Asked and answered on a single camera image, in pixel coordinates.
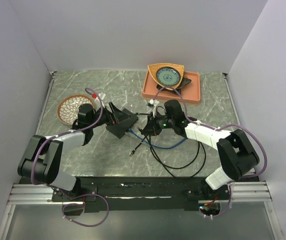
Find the teal plate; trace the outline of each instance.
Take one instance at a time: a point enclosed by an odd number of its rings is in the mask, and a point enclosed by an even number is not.
[[[174,86],[179,83],[181,74],[170,66],[164,66],[157,70],[156,77],[164,86]]]

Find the patterned plate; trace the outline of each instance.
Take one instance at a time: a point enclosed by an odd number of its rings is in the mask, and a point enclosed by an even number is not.
[[[85,95],[73,95],[64,99],[58,106],[57,115],[60,121],[67,125],[73,125],[77,118],[78,108],[82,104],[91,104],[94,106],[93,101]]]
[[[156,73],[157,80],[165,86],[174,86],[181,79],[179,72],[168,66],[161,67]]]

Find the marble tabletop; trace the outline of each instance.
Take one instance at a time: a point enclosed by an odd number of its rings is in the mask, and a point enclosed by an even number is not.
[[[147,100],[141,97],[146,71],[143,70],[79,70],[58,71],[54,74],[54,83],[46,103],[38,134],[50,136],[65,132],[70,126],[63,124],[57,117],[59,103],[68,96],[86,94],[85,87],[105,92],[105,103],[112,101],[119,109],[127,108],[132,112],[147,113],[151,109]],[[188,115],[211,126],[224,126],[237,123],[235,112],[221,72],[200,72],[201,102],[199,105],[187,105]],[[147,122],[144,115],[133,126],[143,128]],[[94,136],[83,147],[74,148],[62,155],[61,168],[75,176],[126,176],[126,177],[168,177],[166,170],[153,158],[149,148],[140,146],[133,156],[129,152],[139,143],[128,135],[121,139],[108,132],[104,126],[94,129]],[[165,129],[152,143],[162,147],[172,146],[182,140],[173,130]],[[206,163],[197,175],[204,177],[219,167],[217,151],[205,146]],[[160,159],[173,167],[190,162],[196,155],[197,142],[186,140],[174,149],[157,149]],[[196,161],[181,170],[172,170],[176,176],[189,176],[202,165],[204,153],[200,150]]]

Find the pink tray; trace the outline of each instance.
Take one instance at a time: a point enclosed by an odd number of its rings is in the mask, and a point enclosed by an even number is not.
[[[192,82],[182,88],[182,97],[187,104],[198,105],[201,101],[199,74],[196,72],[185,71],[184,77],[191,79]],[[154,81],[149,71],[147,71],[142,90],[142,97],[145,99],[152,99],[158,92],[156,87],[157,83]],[[177,99],[179,102],[182,102],[181,98],[177,94],[170,91],[160,92],[156,99],[163,101]]]

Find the wicker basket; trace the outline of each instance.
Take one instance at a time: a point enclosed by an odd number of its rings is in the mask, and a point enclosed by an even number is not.
[[[183,79],[183,74],[184,74],[184,66],[183,65],[172,64],[172,63],[169,63],[169,64],[168,63],[157,63],[157,64],[148,65],[147,68],[148,68],[149,73],[153,77],[154,81],[157,84],[161,85],[162,87],[165,87],[165,85],[163,85],[162,83],[160,83],[157,80],[156,73],[160,68],[168,67],[168,66],[176,69],[179,72],[179,74],[181,75],[181,79],[179,80],[179,82],[176,85],[172,86],[173,88],[177,88],[181,84],[181,81]]]

